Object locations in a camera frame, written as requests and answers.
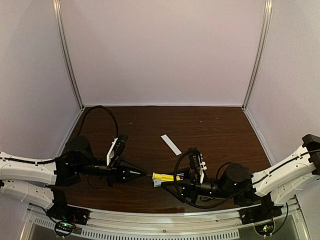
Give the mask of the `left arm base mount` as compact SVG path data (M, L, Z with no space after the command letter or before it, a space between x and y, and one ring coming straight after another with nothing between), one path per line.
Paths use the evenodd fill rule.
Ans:
M78 226L85 226L91 211L86 208L66 206L52 206L45 209L46 216L54 222L53 230L60 238L70 236Z

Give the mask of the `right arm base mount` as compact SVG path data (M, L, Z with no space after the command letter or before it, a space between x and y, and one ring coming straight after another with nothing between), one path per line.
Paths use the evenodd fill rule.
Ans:
M276 224L275 217L282 215L281 206L266 206L258 205L248 208L242 208L239 211L241 223L243 225L253 224L255 232L263 237L275 234Z

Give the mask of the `white battery cover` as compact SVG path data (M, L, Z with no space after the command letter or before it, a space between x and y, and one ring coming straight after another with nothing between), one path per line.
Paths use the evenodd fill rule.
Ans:
M176 146L176 144L169 138L167 134L163 134L161 138L176 156L182 154L181 150Z

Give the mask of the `white remote control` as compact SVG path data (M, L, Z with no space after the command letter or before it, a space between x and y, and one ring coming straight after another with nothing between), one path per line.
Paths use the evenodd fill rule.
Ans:
M176 180L181 181L189 178L189 169L183 169L179 170L176 174ZM161 187L161 184L164 182L172 182L174 180L174 175L172 173L170 174L165 174L165 173L156 173L153 172L151 174L152 178L152 183L153 183L153 188L159 188Z

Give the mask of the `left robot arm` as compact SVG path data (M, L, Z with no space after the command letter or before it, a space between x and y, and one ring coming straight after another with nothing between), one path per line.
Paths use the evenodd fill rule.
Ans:
M67 208L58 187L81 182L81 175L105 178L108 186L146 176L147 172L123 157L128 137L114 139L104 158L95 157L89 140L78 136L66 144L66 152L53 159L33 159L0 153L0 193L45 210Z

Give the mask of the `yellow handled screwdriver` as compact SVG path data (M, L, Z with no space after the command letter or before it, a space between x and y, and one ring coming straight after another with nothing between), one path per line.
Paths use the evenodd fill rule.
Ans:
M147 173L147 177L150 177L152 180L160 180L165 182L172 182L174 181L174 175L170 174L163 174L163 173Z

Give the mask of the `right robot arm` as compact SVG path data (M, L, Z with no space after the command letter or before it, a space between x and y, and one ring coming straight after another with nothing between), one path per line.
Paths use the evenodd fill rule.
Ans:
M240 207L267 201L273 207L283 206L307 183L320 177L320 138L307 134L302 145L277 164L255 173L236 162L221 165L222 175L209 178L200 151L189 148L177 160L172 180L161 188L181 203L211 210L233 200Z

